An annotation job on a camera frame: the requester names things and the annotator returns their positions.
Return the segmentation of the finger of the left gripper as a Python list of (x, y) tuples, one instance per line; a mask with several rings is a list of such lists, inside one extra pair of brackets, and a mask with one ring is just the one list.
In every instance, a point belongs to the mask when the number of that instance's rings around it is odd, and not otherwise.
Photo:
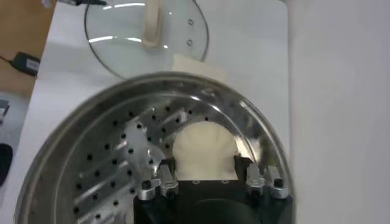
[(68, 5), (74, 5), (79, 6), (82, 4), (86, 5), (107, 5), (106, 1), (103, 0), (58, 0), (59, 2), (68, 4)]

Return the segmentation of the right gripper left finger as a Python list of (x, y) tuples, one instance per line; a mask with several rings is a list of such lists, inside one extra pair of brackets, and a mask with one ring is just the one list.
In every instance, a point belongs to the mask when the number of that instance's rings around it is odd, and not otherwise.
[(174, 158), (163, 159), (157, 166), (141, 166), (137, 189), (139, 200), (153, 200), (157, 191), (164, 198), (174, 198), (179, 193), (179, 182), (175, 177)]

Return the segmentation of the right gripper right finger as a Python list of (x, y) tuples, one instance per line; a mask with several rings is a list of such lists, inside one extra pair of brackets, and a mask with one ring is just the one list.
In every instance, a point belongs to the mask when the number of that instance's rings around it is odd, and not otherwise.
[(259, 168), (251, 159), (242, 156), (234, 156), (234, 160), (236, 175), (245, 182), (249, 194), (263, 195), (267, 189), (272, 198), (287, 199), (288, 187), (277, 166)]

